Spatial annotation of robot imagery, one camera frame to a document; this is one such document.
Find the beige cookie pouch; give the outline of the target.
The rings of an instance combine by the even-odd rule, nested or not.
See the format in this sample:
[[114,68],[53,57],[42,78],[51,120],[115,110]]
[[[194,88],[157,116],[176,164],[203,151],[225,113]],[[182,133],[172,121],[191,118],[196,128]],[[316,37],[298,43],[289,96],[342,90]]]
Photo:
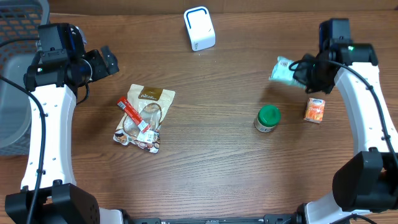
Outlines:
[[142,116],[143,120],[150,124],[150,130],[142,133],[124,112],[124,116],[113,135],[113,140],[123,146],[132,144],[147,152],[158,153],[160,148],[159,132],[174,100],[175,92],[162,88],[132,84],[125,97]]

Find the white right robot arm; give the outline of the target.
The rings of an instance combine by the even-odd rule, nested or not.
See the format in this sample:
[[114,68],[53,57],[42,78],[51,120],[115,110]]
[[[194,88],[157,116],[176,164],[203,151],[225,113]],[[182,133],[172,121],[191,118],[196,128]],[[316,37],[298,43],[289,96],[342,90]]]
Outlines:
[[289,66],[308,93],[337,87],[354,139],[354,156],[335,173],[331,192],[304,206],[306,223],[345,223],[397,209],[397,129],[378,64],[371,44],[333,44]]

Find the teal snack packet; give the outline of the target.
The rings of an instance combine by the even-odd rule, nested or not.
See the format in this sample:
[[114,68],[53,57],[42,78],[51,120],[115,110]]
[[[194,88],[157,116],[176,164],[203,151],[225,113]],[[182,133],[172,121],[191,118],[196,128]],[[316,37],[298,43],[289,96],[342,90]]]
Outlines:
[[289,66],[293,62],[293,60],[278,56],[277,63],[273,68],[269,80],[272,82],[279,82],[286,85],[296,86],[305,89],[305,85],[299,83],[296,79],[294,79],[294,71],[291,71],[289,69]]

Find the orange small packet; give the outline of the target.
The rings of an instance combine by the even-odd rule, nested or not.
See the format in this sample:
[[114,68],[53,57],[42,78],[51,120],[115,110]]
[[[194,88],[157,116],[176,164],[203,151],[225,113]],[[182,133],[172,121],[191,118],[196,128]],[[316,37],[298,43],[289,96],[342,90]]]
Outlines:
[[309,98],[304,114],[304,120],[313,123],[321,123],[325,109],[325,100]]

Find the white barcode scanner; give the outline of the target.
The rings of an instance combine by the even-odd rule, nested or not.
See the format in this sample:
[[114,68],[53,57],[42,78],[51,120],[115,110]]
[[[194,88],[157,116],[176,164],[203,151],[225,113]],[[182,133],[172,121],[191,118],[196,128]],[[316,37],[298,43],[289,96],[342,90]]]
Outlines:
[[209,10],[204,6],[187,9],[183,15],[188,36],[194,52],[211,48],[216,35]]

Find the red stick packet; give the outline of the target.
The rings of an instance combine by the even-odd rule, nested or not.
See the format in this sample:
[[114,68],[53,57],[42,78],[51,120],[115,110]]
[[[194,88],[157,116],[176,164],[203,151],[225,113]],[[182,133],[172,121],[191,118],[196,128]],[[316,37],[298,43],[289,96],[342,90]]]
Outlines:
[[120,97],[117,104],[132,119],[142,133],[150,130],[150,124],[143,120],[142,116],[128,102],[125,96]]

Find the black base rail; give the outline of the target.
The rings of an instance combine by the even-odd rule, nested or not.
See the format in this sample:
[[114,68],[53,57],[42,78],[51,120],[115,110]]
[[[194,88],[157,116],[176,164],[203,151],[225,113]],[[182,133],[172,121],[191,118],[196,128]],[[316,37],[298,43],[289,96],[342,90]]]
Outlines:
[[125,224],[303,224],[302,216],[294,214],[268,214],[263,217],[238,217],[238,218],[186,218],[186,219],[160,219],[160,218],[131,218],[123,215]]

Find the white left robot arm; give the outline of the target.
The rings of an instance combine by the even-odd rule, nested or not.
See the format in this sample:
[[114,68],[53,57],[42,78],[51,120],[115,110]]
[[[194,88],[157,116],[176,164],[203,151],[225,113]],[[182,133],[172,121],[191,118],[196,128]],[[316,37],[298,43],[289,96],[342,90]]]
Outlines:
[[85,50],[79,28],[47,24],[38,28],[41,49],[24,75],[31,134],[27,168],[19,193],[5,200],[15,223],[122,223],[120,210],[101,208],[77,187],[72,167],[72,118],[79,87],[118,72],[108,47]]

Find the green lid jar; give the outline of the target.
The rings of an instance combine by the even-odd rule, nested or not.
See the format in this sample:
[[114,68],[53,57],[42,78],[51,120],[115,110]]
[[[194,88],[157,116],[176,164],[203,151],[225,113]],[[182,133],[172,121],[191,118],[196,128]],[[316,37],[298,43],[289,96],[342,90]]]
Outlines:
[[280,122],[281,113],[274,105],[263,106],[254,119],[255,128],[262,132],[271,132]]

